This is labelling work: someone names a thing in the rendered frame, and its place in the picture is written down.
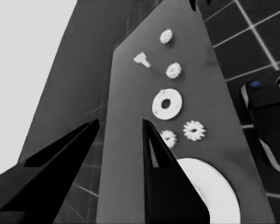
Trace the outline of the dark robot body pale edges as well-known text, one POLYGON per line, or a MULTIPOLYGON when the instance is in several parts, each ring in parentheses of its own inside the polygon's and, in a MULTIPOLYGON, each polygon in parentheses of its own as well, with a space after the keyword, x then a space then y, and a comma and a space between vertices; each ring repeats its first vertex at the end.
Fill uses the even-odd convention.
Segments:
POLYGON ((270 164, 280 172, 280 71, 247 81, 241 95, 270 164))

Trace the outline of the small white T-shaped piece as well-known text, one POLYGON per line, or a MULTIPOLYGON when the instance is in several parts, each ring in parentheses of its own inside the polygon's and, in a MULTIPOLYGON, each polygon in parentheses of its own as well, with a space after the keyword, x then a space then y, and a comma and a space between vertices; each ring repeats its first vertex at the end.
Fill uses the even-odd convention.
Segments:
POLYGON ((136 63, 140 63, 146 68, 149 68, 151 64, 147 61, 147 56, 144 52, 139 53, 134 59, 136 63))

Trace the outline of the large thick white disc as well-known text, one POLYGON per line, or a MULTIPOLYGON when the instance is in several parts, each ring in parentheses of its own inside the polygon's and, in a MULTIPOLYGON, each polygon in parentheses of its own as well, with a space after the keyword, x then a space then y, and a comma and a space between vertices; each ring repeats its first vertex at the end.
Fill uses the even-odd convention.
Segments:
POLYGON ((241 224, 235 192, 216 168, 193 158, 178 159, 177 162, 205 203, 211 224, 241 224))

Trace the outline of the white toothed gear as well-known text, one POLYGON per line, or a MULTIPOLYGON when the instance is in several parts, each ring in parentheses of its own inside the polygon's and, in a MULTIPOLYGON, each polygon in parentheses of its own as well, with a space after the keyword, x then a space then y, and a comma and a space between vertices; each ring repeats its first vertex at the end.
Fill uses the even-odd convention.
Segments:
POLYGON ((173 148, 177 142, 176 134, 169 130, 162 131, 161 138, 168 148, 173 148))
POLYGON ((171 41, 171 39, 173 38, 173 32, 171 29, 167 29, 165 31, 163 31, 161 33, 161 36, 160 36, 160 42, 162 44, 167 44, 171 41))
POLYGON ((181 74, 182 68, 179 63, 172 63, 167 67, 165 72, 168 78, 177 78, 181 74))
POLYGON ((205 137, 206 129, 199 121, 187 121, 183 129, 184 135, 191 141, 202 140, 205 137))

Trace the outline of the white round pinned carrier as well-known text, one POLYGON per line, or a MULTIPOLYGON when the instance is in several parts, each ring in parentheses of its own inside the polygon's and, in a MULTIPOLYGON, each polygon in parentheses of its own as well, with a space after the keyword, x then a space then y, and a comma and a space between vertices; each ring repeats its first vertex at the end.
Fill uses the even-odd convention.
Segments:
POLYGON ((183 99, 174 89, 160 90, 152 102, 152 113, 157 119, 173 119, 181 110, 183 99))

